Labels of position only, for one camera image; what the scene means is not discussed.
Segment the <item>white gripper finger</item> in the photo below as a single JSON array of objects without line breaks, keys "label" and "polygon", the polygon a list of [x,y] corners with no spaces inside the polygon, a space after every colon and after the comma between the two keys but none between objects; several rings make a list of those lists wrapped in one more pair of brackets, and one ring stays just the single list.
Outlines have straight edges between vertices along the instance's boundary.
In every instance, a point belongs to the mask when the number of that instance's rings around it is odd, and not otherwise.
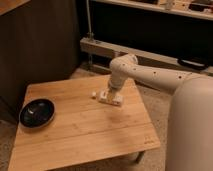
[{"label": "white gripper finger", "polygon": [[121,95],[119,93],[116,93],[113,100],[117,101],[121,98]]},{"label": "white gripper finger", "polygon": [[111,93],[109,91],[104,91],[104,98],[107,100],[111,99]]}]

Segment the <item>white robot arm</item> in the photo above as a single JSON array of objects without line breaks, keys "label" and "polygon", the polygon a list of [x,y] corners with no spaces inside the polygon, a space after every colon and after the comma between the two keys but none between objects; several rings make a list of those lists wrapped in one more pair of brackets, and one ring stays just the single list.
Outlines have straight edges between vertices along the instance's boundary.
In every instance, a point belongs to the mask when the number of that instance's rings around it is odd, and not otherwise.
[{"label": "white robot arm", "polygon": [[112,59],[110,70],[113,95],[132,78],[172,96],[165,171],[213,171],[213,77],[142,66],[133,54]]}]

